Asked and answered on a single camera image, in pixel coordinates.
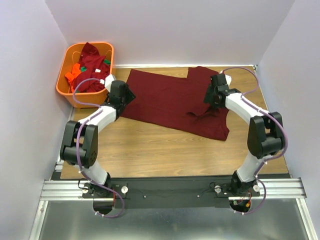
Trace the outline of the maroon t shirt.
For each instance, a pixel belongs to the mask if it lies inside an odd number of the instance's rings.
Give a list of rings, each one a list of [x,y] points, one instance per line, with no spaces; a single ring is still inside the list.
[[[122,117],[226,141],[228,109],[204,103],[211,77],[217,74],[202,66],[190,67],[186,77],[132,69],[127,84],[136,98]]]

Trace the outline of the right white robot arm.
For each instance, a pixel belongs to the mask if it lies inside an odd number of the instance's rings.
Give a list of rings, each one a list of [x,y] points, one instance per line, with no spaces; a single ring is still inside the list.
[[[281,114],[258,107],[239,90],[229,88],[230,83],[231,77],[223,72],[211,76],[204,102],[215,109],[228,109],[248,124],[248,154],[230,183],[231,193],[241,196],[254,185],[262,167],[286,149],[288,141]]]

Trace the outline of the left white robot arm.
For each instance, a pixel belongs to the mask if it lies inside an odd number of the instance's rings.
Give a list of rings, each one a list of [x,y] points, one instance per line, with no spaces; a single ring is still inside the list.
[[[105,101],[101,105],[81,102],[82,105],[97,107],[97,110],[79,121],[70,120],[66,123],[59,155],[61,160],[76,167],[94,185],[93,191],[99,197],[113,193],[120,198],[121,195],[111,188],[110,174],[97,160],[99,133],[115,122],[136,96],[126,82],[116,80],[113,75],[99,82],[108,91]]]

